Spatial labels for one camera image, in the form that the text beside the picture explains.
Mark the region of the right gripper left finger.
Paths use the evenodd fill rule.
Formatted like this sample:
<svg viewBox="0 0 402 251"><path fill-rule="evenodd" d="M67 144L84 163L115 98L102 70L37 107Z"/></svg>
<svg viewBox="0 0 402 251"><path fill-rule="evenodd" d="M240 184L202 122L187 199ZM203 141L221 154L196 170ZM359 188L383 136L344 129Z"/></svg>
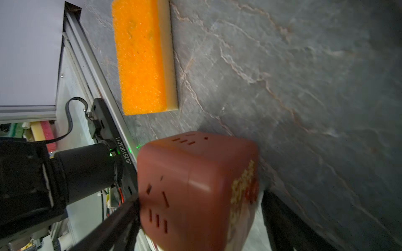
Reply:
<svg viewBox="0 0 402 251"><path fill-rule="evenodd" d="M141 228L139 212L139 198L129 198L71 250L133 251Z"/></svg>

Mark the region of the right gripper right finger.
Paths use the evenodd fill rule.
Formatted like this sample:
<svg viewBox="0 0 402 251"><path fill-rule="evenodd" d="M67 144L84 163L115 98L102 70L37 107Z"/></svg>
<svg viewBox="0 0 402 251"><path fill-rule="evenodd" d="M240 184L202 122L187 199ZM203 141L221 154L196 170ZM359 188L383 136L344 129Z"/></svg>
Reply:
<svg viewBox="0 0 402 251"><path fill-rule="evenodd" d="M264 225L273 251L335 251L278 196L264 191L261 202Z"/></svg>

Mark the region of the red cube socket adapter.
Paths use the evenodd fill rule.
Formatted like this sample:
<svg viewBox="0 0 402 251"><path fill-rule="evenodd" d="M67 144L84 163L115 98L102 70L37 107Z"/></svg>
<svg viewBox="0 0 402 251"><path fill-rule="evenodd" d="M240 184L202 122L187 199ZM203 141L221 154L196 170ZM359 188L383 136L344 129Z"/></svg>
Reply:
<svg viewBox="0 0 402 251"><path fill-rule="evenodd" d="M240 251L258 207L259 149L191 131L145 144L137 157L140 221L162 251Z"/></svg>

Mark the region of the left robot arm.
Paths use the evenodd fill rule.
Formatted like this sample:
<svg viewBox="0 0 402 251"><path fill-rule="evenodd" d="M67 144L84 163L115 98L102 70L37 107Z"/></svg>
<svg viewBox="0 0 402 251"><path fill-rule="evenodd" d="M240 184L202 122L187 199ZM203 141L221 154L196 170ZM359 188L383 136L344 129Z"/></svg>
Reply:
<svg viewBox="0 0 402 251"><path fill-rule="evenodd" d="M60 221L68 205L118 183L122 160L104 143L59 151L1 138L1 245Z"/></svg>

